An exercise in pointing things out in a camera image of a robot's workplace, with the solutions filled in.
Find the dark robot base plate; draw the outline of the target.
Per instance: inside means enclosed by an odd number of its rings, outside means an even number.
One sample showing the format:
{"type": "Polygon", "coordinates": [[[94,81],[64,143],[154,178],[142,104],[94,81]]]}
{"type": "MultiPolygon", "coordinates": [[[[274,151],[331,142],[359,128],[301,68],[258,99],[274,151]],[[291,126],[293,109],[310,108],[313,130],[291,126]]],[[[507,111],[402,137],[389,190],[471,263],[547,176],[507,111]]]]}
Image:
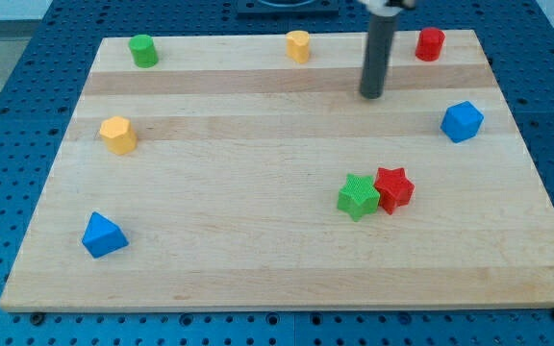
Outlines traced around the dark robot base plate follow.
{"type": "Polygon", "coordinates": [[[340,0],[236,0],[238,16],[264,14],[337,14],[340,0]]]}

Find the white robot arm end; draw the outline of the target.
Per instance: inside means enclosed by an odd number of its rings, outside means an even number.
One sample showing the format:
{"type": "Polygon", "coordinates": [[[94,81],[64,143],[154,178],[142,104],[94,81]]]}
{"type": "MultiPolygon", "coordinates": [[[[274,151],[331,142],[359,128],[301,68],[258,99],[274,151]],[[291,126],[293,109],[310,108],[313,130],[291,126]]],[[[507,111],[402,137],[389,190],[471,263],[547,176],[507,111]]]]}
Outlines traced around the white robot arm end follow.
{"type": "Polygon", "coordinates": [[[359,0],[366,9],[373,15],[392,17],[402,11],[413,10],[416,7],[416,0],[359,0]]]}

